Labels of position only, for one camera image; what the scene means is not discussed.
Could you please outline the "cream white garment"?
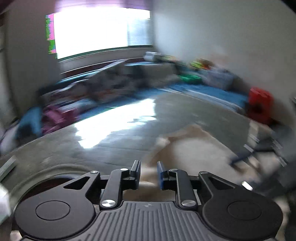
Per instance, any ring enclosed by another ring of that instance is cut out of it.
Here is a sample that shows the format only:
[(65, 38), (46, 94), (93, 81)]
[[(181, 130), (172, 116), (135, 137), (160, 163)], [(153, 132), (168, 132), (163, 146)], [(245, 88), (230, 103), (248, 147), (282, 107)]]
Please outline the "cream white garment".
[(208, 171), (235, 184), (242, 181), (259, 181), (277, 166), (273, 153), (261, 153), (249, 158), (250, 163), (229, 166), (235, 154), (198, 125), (185, 128), (157, 138), (155, 146), (142, 159), (139, 189), (134, 194), (126, 193), (136, 201), (168, 201), (174, 199), (172, 191), (161, 191), (158, 187), (157, 161), (166, 168), (185, 170), (190, 175)]

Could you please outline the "round black induction cooktop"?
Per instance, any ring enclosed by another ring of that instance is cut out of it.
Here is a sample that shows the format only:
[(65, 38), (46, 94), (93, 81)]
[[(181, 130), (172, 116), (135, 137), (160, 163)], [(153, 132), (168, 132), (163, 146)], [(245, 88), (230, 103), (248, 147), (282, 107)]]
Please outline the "round black induction cooktop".
[(54, 188), (56, 186), (59, 186), (61, 184), (64, 184), (68, 181), (71, 181), (75, 178), (79, 177), (78, 174), (60, 174), (53, 177), (50, 177), (48, 179), (45, 179), (35, 185), (33, 185), (19, 200), (19, 203), (23, 202), (24, 200), (37, 195), (39, 193), (42, 193), (44, 191), (47, 191), (51, 188)]

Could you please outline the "magenta garment on sofa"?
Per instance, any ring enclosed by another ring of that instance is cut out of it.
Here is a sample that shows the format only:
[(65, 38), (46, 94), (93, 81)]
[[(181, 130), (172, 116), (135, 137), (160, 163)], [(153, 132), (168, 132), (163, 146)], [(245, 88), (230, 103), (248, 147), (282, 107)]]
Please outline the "magenta garment on sofa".
[(79, 120), (77, 108), (49, 105), (42, 112), (42, 133), (47, 135)]

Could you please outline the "red plastic stool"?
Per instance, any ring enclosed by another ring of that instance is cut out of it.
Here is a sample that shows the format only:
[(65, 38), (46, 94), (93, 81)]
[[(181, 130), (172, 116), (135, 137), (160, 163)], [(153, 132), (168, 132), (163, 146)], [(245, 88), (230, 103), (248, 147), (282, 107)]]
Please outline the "red plastic stool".
[(270, 92), (258, 87), (250, 89), (247, 103), (247, 116), (250, 119), (269, 125), (272, 107), (273, 96)]

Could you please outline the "blue corner sofa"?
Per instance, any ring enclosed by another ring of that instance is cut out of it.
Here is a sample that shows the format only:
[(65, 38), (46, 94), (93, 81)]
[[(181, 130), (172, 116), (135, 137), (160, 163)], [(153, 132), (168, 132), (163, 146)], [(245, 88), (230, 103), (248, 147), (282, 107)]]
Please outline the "blue corner sofa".
[(77, 108), (78, 121), (81, 121), (164, 92), (187, 94), (245, 114), (248, 96), (237, 92), (233, 85), (229, 90), (222, 90), (206, 85), (203, 81), (198, 85), (186, 84), (179, 77), (191, 74), (202, 78), (206, 71), (189, 71), (179, 63), (130, 63), (119, 60), (98, 70), (63, 79), (38, 90), (38, 104), (21, 118), (16, 129), (16, 139), (26, 142), (44, 136), (42, 112), (49, 105)]

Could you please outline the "clear plastic storage box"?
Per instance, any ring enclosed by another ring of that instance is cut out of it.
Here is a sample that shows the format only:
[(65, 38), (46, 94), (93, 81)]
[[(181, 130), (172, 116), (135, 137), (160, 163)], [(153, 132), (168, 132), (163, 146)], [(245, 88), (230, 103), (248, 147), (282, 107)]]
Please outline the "clear plastic storage box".
[(226, 69), (214, 68), (207, 70), (202, 77), (203, 83), (222, 90), (231, 89), (236, 75)]

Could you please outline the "green plastic basin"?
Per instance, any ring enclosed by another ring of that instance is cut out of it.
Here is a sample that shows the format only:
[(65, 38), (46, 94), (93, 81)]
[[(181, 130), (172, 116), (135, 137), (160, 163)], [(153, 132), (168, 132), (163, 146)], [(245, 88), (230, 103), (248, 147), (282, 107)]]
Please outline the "green plastic basin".
[(184, 74), (184, 75), (179, 75), (179, 77), (182, 80), (182, 82), (186, 84), (198, 85), (202, 83), (202, 78), (197, 75)]

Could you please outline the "window with green frame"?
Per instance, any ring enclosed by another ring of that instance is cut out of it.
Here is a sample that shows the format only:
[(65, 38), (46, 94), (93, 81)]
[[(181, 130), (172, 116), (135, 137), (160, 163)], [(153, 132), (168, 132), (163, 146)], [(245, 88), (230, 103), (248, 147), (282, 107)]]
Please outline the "window with green frame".
[(45, 16), (48, 52), (66, 59), (152, 45), (151, 12), (118, 6), (72, 6)]

